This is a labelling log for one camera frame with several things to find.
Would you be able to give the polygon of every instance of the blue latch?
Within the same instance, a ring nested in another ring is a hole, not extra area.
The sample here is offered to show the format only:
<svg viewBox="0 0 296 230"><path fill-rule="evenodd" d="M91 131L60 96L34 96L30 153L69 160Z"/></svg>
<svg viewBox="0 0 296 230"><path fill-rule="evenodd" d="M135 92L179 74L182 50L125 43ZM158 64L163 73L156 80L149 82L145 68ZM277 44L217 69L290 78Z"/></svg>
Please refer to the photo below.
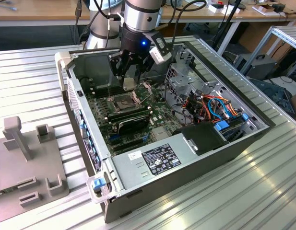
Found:
<svg viewBox="0 0 296 230"><path fill-rule="evenodd" d="M217 122L215 127L218 131L223 130L224 128L228 128L230 125L226 121Z"/></svg>
<svg viewBox="0 0 296 230"><path fill-rule="evenodd" d="M104 185L106 185L106 181L104 178L95 179L93 183L93 188L98 189L100 187L103 187Z"/></svg>
<svg viewBox="0 0 296 230"><path fill-rule="evenodd" d="M248 115L247 114L242 114L242 117L245 121L247 121L249 119Z"/></svg>
<svg viewBox="0 0 296 230"><path fill-rule="evenodd" d="M83 128L83 125L84 125L84 120L82 119L80 122L80 128Z"/></svg>

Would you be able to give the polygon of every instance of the white box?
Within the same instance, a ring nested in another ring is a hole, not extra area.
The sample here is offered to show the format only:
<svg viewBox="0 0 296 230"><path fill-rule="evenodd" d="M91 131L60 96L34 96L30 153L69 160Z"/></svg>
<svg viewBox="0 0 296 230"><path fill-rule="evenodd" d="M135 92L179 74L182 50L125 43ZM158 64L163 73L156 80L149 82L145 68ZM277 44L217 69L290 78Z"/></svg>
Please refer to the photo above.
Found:
<svg viewBox="0 0 296 230"><path fill-rule="evenodd" d="M214 13L220 13L223 10L223 8L216 8L213 5L209 5L208 9Z"/></svg>
<svg viewBox="0 0 296 230"><path fill-rule="evenodd" d="M224 8L221 10L221 13L222 14L225 14L226 8L227 8L227 5L225 5ZM229 6L228 11L226 12L226 14L227 15L230 14L231 11L233 10L233 8L234 8L234 6ZM239 11L240 11L239 8L237 8L236 11L235 11L235 13L239 13Z"/></svg>

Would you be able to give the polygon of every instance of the metal table leg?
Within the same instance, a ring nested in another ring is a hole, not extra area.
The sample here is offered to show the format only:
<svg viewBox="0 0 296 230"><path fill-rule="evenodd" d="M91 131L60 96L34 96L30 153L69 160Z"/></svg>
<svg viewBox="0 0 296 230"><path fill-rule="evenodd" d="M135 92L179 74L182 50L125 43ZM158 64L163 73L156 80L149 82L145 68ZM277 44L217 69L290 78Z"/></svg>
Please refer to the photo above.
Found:
<svg viewBox="0 0 296 230"><path fill-rule="evenodd" d="M231 38L233 37L236 29L238 28L239 24L240 24L240 21L236 21L236 22L232 23L232 25L230 26L228 33L226 34L223 42L221 43L221 45L217 51L217 53L219 55L222 55L224 53L225 48L228 46L228 44L229 44Z"/></svg>
<svg viewBox="0 0 296 230"><path fill-rule="evenodd" d="M287 76L292 75L296 70L296 62L287 70Z"/></svg>
<svg viewBox="0 0 296 230"><path fill-rule="evenodd" d="M252 55L250 56L249 60L245 63L244 67L240 70L241 74L245 74L246 70L248 70L249 66L252 64L255 57L258 55L259 51L262 49L262 47L266 44L268 39L270 38L272 31L274 27L270 27L267 33L264 35L263 39L260 41L259 45L255 48Z"/></svg>
<svg viewBox="0 0 296 230"><path fill-rule="evenodd" d="M296 19L295 20L293 20L293 21L291 21L291 22L289 22L288 24L287 24L287 26L292 26L292 25L294 25L295 24L295 22L296 22ZM277 40L273 43L273 45L269 48L269 50L267 51L267 55L270 55L273 51L274 51L274 49L277 47L277 45L279 45L279 42L281 41L281 39L280 38L277 38Z"/></svg>

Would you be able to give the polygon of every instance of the blue drive latch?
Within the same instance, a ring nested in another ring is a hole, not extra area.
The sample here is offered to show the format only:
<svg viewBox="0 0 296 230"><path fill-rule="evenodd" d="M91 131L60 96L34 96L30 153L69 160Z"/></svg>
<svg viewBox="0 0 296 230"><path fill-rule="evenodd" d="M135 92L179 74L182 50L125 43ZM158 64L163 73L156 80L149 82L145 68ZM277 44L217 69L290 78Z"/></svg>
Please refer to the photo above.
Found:
<svg viewBox="0 0 296 230"><path fill-rule="evenodd" d="M103 187L104 185L106 185L105 179L104 178L98 178L98 179L94 180L93 188L98 189L100 187Z"/></svg>
<svg viewBox="0 0 296 230"><path fill-rule="evenodd" d="M223 130L224 128L228 128L230 125L226 121L217 122L215 127L218 131Z"/></svg>

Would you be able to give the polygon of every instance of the motherboard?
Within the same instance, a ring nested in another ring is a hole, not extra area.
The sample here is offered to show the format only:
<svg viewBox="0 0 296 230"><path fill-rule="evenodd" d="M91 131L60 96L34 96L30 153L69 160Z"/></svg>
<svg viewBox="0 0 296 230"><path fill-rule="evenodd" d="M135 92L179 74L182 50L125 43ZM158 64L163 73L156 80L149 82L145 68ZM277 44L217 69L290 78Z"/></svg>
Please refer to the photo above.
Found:
<svg viewBox="0 0 296 230"><path fill-rule="evenodd" d="M106 89L104 94L86 94L112 155L165 139L183 127L164 101L163 91L143 81L128 92Z"/></svg>

